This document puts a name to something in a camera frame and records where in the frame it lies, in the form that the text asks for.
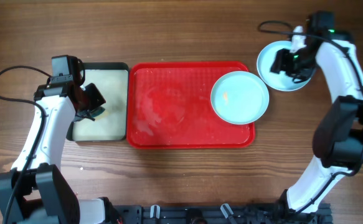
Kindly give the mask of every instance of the wooden tabletop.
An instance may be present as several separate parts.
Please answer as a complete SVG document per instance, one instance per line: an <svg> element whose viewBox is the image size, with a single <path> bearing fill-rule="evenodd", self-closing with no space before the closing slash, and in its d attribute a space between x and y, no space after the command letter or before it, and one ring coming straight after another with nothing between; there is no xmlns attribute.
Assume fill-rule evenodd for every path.
<svg viewBox="0 0 363 224"><path fill-rule="evenodd" d="M130 67L238 60L257 74L261 49L285 39L259 33L257 25L278 19L297 26L319 9L334 11L336 27L354 35L363 69L363 1L20 2L0 1L0 71L30 65L51 73L51 57L69 54ZM8 72L0 79L0 94L32 99L45 80L36 72ZM299 91L269 91L256 139L245 149L139 151L127 141L66 141L62 173L78 198L106 196L115 205L273 202L311 160L313 132L331 100L322 72ZM0 100L0 172L18 157L33 114L30 105ZM332 204L335 223L363 223L363 168L342 179L325 202Z"/></svg>

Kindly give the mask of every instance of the wooden table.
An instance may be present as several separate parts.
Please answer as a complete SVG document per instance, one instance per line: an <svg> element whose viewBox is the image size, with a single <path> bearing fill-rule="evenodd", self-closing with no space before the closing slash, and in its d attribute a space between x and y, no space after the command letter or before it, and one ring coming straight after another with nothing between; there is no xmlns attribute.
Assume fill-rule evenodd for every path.
<svg viewBox="0 0 363 224"><path fill-rule="evenodd" d="M0 1L0 70L30 65L50 73L50 58L69 54L130 67L239 60L257 73L261 49L285 37L259 33L256 26L269 19L304 24L318 9L334 11L337 28L353 33L363 69L363 1L34 2L39 1ZM0 94L32 99L44 82L35 72L9 72L0 79ZM256 122L256 140L245 149L139 151L126 141L67 141L62 173L78 198L107 196L117 205L273 202L311 160L313 131L330 105L318 72L299 91L270 90L268 110ZM29 105L0 100L0 172L19 155L33 112ZM335 223L363 223L363 169L337 184L325 202L332 203Z"/></svg>

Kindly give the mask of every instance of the black border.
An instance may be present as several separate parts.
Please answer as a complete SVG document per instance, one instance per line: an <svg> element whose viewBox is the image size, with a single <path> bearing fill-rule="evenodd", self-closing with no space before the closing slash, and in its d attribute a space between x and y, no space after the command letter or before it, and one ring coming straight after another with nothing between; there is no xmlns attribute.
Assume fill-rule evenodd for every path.
<svg viewBox="0 0 363 224"><path fill-rule="evenodd" d="M130 75L130 70L129 70L129 66L126 63L123 62L87 62L87 63L83 63L85 70L127 70L127 75L129 77ZM130 87L130 82L129 82L129 78L127 81L127 99L126 99L126 108L128 107L128 102L129 102L129 87ZM73 122L70 123L70 126L68 128L68 132L67 132L67 140L69 141L74 141L74 142L100 142L100 141L123 141L126 139L126 135L127 135L127 122L126 122L126 128L125 128L125 136L119 140L87 140L87 141L74 141L73 140Z"/></svg>

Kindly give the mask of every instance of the red tray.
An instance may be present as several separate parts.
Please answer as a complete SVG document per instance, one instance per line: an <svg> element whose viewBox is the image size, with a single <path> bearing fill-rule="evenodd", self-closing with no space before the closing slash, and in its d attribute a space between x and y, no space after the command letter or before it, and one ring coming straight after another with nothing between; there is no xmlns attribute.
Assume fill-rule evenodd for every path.
<svg viewBox="0 0 363 224"><path fill-rule="evenodd" d="M128 142L139 149L245 147L253 123L230 124L210 103L214 83L228 72L248 71L240 62L140 63L129 75Z"/></svg>

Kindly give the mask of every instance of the round plate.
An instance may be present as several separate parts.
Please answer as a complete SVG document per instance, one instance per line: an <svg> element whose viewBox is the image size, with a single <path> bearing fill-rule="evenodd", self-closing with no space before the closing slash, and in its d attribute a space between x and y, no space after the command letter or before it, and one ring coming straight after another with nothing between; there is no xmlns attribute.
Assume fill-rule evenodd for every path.
<svg viewBox="0 0 363 224"><path fill-rule="evenodd" d="M210 101L216 114L232 124L248 124L260 118L267 109L266 85L250 72L230 72L214 84Z"/></svg>
<svg viewBox="0 0 363 224"><path fill-rule="evenodd" d="M267 45L258 55L257 72L262 80L271 88L280 91L295 91L307 84L310 78L302 83L292 82L292 78L287 76L284 71L279 74L270 72L270 68L274 63L277 51L281 49L290 49L291 42L287 40L276 41Z"/></svg>

